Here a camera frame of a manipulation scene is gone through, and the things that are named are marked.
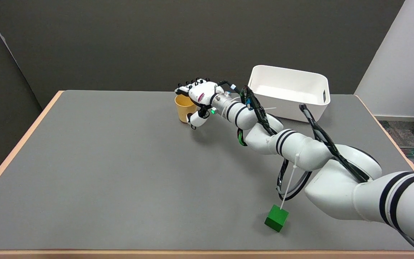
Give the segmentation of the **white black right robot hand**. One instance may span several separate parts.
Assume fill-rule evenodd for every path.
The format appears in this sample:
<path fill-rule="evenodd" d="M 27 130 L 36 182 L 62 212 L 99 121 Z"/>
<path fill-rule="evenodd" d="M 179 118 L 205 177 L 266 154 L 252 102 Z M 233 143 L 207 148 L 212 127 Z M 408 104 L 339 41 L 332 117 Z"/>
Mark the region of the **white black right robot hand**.
<path fill-rule="evenodd" d="M 214 97 L 219 93 L 217 83 L 198 79 L 186 86 L 179 84 L 176 88 L 176 95 L 184 95 L 194 103 L 199 109 L 196 112 L 186 115 L 187 124 L 193 130 L 202 126 L 211 114 L 212 102 Z"/>

